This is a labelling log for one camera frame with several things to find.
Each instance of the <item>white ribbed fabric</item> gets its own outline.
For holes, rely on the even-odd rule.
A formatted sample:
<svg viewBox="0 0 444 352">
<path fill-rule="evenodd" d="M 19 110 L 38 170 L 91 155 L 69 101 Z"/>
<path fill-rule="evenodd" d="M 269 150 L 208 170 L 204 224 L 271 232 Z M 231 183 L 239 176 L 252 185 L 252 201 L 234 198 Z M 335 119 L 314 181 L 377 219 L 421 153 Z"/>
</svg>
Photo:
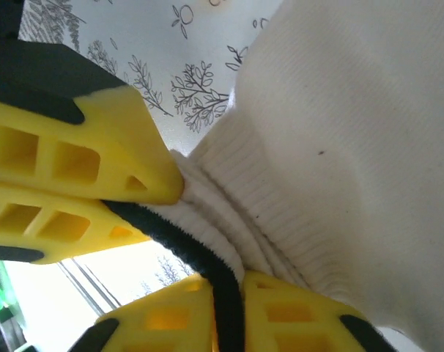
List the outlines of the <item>white ribbed fabric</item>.
<svg viewBox="0 0 444 352">
<path fill-rule="evenodd" d="M 286 0 L 154 210 L 444 351 L 444 0 Z"/>
</svg>

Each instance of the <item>yellow plastic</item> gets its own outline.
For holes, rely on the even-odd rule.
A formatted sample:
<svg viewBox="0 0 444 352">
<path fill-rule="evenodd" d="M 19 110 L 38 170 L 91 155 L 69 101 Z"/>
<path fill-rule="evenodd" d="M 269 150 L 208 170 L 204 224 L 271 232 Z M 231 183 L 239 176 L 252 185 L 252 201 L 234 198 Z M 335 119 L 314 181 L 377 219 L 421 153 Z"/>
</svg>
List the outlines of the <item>yellow plastic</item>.
<svg viewBox="0 0 444 352">
<path fill-rule="evenodd" d="M 212 351 L 213 314 L 209 282 L 193 275 L 102 316 L 119 326 L 101 351 Z"/>
<path fill-rule="evenodd" d="M 0 246 L 36 249 L 38 264 L 147 241 L 102 202 L 0 182 Z"/>
<path fill-rule="evenodd" d="M 363 352 L 339 320 L 365 320 L 352 307 L 257 272 L 243 291 L 247 352 Z M 209 282 L 190 276 L 101 317 L 119 321 L 102 351 L 216 351 L 212 305 Z"/>
<path fill-rule="evenodd" d="M 81 125 L 0 103 L 0 181 L 89 199 L 180 198 L 180 171 L 136 89 L 104 89 L 74 101 L 86 118 Z"/>
<path fill-rule="evenodd" d="M 248 352 L 363 352 L 339 320 L 365 320 L 352 307 L 255 272 L 244 291 Z"/>
</svg>

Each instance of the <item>white cloth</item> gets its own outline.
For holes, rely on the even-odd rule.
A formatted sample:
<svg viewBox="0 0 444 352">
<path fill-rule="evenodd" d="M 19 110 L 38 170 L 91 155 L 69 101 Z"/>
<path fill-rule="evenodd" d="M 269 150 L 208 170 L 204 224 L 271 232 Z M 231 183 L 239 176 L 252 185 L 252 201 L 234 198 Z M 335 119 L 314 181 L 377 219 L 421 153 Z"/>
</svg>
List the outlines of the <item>white cloth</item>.
<svg viewBox="0 0 444 352">
<path fill-rule="evenodd" d="M 182 201 L 152 209 L 192 209 L 182 227 L 237 277 L 241 260 L 444 351 L 444 1 L 286 0 L 177 160 Z"/>
</svg>

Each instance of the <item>botanical print fabric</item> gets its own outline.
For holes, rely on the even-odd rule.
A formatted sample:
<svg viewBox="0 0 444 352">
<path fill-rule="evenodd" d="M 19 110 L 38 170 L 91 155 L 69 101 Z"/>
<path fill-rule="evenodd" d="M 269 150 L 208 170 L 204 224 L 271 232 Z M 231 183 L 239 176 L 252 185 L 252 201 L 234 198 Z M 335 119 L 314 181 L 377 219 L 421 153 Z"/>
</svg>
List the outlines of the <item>botanical print fabric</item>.
<svg viewBox="0 0 444 352">
<path fill-rule="evenodd" d="M 64 43 L 133 85 L 167 146 L 189 153 L 280 2 L 27 0 L 20 37 Z"/>
</svg>

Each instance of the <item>white knit fabric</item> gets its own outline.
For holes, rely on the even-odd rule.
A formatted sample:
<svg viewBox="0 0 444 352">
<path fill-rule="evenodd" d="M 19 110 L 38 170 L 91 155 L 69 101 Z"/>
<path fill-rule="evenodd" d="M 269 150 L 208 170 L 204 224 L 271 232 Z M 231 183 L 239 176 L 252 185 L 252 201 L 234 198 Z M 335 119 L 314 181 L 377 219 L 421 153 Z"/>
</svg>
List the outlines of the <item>white knit fabric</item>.
<svg viewBox="0 0 444 352">
<path fill-rule="evenodd" d="M 238 279 L 274 274 L 444 351 L 444 0 L 286 0 L 176 159 L 185 194 L 153 209 Z"/>
</svg>

